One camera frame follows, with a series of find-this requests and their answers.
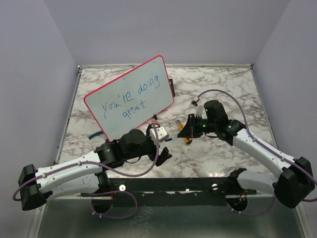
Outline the pink framed whiteboard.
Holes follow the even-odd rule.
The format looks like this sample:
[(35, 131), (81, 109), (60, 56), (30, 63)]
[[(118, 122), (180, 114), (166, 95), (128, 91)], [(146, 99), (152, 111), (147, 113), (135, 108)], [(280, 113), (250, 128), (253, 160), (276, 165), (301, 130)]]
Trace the pink framed whiteboard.
[(119, 139), (174, 103), (163, 56), (88, 93), (84, 103), (106, 138)]

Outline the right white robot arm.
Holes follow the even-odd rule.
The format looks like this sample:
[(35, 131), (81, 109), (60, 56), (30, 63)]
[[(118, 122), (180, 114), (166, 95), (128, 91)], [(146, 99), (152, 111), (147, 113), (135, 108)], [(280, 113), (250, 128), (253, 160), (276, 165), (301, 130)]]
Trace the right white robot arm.
[(274, 195), (288, 208), (295, 208), (315, 189), (315, 179), (310, 162), (300, 157), (295, 159), (258, 139), (247, 130), (245, 124), (228, 118), (225, 109), (217, 100), (204, 103), (207, 117), (189, 114), (179, 138), (199, 138), (214, 133), (216, 137), (234, 146), (264, 165), (270, 175), (243, 169), (227, 182), (228, 190), (238, 194), (252, 189)]

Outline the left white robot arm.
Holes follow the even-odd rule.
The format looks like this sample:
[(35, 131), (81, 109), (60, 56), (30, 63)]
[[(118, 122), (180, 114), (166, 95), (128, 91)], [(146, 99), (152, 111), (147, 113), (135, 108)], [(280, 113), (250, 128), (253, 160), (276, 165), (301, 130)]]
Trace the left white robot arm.
[(171, 158), (167, 148), (159, 150), (159, 143), (168, 137), (163, 126), (153, 123), (145, 133), (133, 129), (119, 140), (106, 141), (88, 154), (62, 164), (44, 168), (26, 165), (18, 179), (19, 188), (13, 200), (21, 203), (22, 210), (29, 211), (65, 195), (105, 195), (110, 191), (107, 170), (118, 174), (118, 167), (143, 156), (148, 156), (152, 165), (157, 167)]

